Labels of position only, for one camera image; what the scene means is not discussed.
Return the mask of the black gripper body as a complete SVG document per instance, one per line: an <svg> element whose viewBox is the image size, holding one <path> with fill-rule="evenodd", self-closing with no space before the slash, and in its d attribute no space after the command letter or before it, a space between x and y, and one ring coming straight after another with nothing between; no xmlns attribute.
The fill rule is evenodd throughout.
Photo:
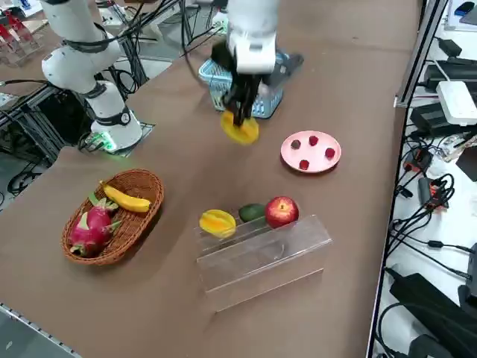
<svg viewBox="0 0 477 358"><path fill-rule="evenodd" d="M231 74L231 90L278 90L304 62L301 54L277 51L271 69L239 70L236 55L229 52L225 41L212 47L211 59Z"/></svg>

